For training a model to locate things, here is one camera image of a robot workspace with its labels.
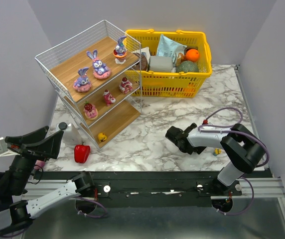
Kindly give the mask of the yellow duck toy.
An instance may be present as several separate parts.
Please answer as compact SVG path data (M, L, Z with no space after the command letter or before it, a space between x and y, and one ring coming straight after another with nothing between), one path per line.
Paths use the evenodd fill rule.
M101 132L101 133L98 134L98 141L99 142L104 142L106 140L107 140L107 135L105 133Z

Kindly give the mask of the pink strawberry donut toy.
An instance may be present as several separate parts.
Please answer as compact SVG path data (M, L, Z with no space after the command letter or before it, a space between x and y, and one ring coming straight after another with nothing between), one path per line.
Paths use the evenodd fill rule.
M95 120L98 117L98 110L94 104L89 103L88 101L85 102L83 108L85 117L89 120Z

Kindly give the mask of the purple pink donut toy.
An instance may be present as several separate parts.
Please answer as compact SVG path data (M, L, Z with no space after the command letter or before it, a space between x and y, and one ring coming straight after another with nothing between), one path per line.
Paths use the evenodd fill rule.
M79 93L86 93L90 90L92 84L87 76L89 67L84 67L78 70L79 77L74 81L73 88Z

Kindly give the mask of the red bear toy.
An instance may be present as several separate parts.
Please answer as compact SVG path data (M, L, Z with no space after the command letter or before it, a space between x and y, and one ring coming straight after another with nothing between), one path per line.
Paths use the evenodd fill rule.
M112 96L109 90L105 90L103 97L107 106L110 106L116 102L116 98Z

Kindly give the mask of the purple bunny donut toy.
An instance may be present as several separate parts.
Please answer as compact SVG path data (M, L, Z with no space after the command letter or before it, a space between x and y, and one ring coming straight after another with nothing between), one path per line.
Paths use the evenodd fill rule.
M95 49L93 52L87 51L86 55L93 61L92 67L94 77L98 80L107 79L111 74L111 70L98 58L98 50Z

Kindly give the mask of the red strawberry cake toy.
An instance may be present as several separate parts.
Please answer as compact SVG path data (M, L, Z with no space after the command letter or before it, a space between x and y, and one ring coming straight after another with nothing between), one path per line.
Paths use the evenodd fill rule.
M127 94L133 90L133 84L127 79L127 77L123 77L119 84L119 89L123 94Z

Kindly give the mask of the purple bunny sundae toy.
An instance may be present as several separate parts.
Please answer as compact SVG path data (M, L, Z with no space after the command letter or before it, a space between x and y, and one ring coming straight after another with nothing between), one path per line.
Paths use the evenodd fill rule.
M124 64L126 61L127 56L127 50L124 45L124 40L126 39L126 36L121 36L118 41L117 45L114 48L113 55L115 57L115 63L116 64Z

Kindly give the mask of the small yellow minion toy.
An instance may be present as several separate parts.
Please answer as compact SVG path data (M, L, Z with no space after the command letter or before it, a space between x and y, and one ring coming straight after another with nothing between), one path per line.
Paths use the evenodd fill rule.
M222 150L219 148L214 149L213 155L217 156L219 154L221 154Z

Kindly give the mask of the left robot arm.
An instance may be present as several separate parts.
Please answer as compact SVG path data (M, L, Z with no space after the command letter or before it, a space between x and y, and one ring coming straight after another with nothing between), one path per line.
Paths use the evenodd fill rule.
M42 197L13 201L14 196L27 192L25 187L37 160L58 157L64 132L60 130L47 136L48 130L44 126L22 136L0 137L0 157L14 156L9 169L0 172L0 237L24 230L51 207L95 190L91 173L84 171Z

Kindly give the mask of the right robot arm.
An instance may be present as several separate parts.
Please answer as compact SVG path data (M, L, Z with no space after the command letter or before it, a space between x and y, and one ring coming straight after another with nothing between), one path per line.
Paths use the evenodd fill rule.
M165 137L183 153L200 154L207 147L225 151L230 162L212 182L217 192L226 191L242 175L264 166L259 163L264 155L269 158L266 146L240 123L225 130L208 124L197 126L193 123L185 130L172 126Z

